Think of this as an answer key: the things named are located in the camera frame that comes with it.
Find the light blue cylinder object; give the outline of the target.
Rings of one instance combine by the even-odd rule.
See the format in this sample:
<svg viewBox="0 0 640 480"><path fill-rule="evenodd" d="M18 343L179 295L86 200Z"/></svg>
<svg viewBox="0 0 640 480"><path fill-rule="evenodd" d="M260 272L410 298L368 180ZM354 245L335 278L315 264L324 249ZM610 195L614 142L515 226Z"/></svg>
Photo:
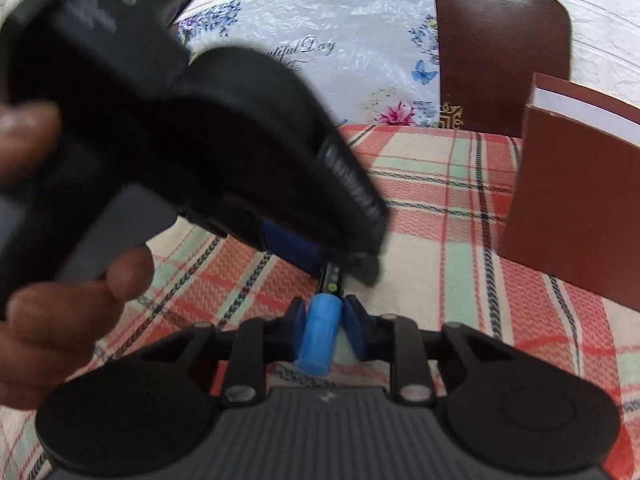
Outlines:
<svg viewBox="0 0 640 480"><path fill-rule="evenodd" d="M297 350L297 367L307 375L323 377L333 363L336 337L342 322L343 301L332 294L314 295Z"/></svg>

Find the plaid bed sheet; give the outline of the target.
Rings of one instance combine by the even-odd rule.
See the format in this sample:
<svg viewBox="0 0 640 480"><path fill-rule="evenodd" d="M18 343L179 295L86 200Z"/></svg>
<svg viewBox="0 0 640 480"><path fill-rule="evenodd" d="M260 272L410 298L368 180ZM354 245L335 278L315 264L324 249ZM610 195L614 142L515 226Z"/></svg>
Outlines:
<svg viewBox="0 0 640 480"><path fill-rule="evenodd" d="M436 330L461 322L582 376L620 408L608 459L617 479L639 474L639 315L497 256L521 144L505 136L392 126L343 131L392 208L378 284L346 290L372 313ZM232 330L273 318L314 281L283 260L177 222L152 241L150 290L130 302L93 364L196 321Z"/></svg>

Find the floral white pillow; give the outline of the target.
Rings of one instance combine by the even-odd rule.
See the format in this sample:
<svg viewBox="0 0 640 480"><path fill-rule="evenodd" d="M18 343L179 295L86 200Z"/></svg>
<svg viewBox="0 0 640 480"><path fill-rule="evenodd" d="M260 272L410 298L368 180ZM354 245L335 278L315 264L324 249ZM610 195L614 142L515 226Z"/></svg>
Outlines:
<svg viewBox="0 0 640 480"><path fill-rule="evenodd" d="M177 27L194 54L233 44L288 66L339 125L439 123L436 0L217 0Z"/></svg>

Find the brown storage box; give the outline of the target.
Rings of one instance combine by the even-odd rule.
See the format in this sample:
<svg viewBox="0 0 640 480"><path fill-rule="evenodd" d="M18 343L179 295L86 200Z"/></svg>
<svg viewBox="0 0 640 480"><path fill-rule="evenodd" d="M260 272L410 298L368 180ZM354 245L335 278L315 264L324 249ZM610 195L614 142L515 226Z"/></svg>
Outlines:
<svg viewBox="0 0 640 480"><path fill-rule="evenodd" d="M537 74L501 257L639 307L639 110Z"/></svg>

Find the brown box lid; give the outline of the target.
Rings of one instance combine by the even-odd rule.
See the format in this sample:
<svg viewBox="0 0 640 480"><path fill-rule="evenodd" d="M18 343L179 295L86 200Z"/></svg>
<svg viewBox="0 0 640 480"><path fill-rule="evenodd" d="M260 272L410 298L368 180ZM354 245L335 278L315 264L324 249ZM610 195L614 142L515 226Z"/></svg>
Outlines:
<svg viewBox="0 0 640 480"><path fill-rule="evenodd" d="M440 124L518 138L533 76L570 76L570 14L556 0L435 2Z"/></svg>

